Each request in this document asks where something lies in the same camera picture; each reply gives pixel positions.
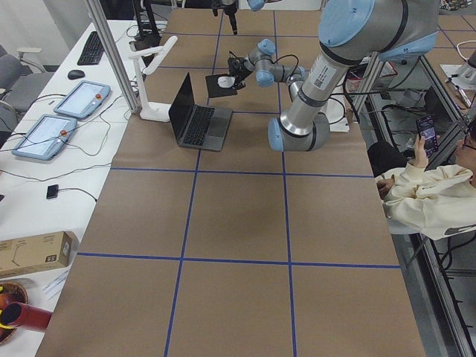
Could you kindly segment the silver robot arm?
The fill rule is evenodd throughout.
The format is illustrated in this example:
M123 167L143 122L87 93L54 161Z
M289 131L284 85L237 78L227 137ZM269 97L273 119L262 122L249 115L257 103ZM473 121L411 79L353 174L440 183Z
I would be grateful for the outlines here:
M329 121L321 111L347 70L373 52L382 61L406 60L428 53L435 45L438 1L330 1L318 26L321 54L309 73L299 65L272 60L275 45L264 39L217 80L221 89L238 89L254 74L266 87L285 83L291 107L268 124L275 151L313 151L328 140Z
M279 0L247 0L248 6L254 12L261 10L266 4L273 2L279 2ZM213 0L211 2L211 9L214 16L218 16L218 10L223 10L224 14L228 16L233 35L238 34L237 20L235 16L238 7L238 1L236 0Z

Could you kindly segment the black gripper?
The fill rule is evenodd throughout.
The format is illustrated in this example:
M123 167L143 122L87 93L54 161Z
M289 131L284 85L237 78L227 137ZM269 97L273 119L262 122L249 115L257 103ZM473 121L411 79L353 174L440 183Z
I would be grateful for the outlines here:
M231 24L231 29L233 35L238 34L237 29L237 19L236 19L236 9L227 9L227 15ZM249 59L241 59L241 72L238 77L235 77L235 83L232 82L223 82L222 87L224 89L243 89L246 87L245 79L254 72L255 66Z

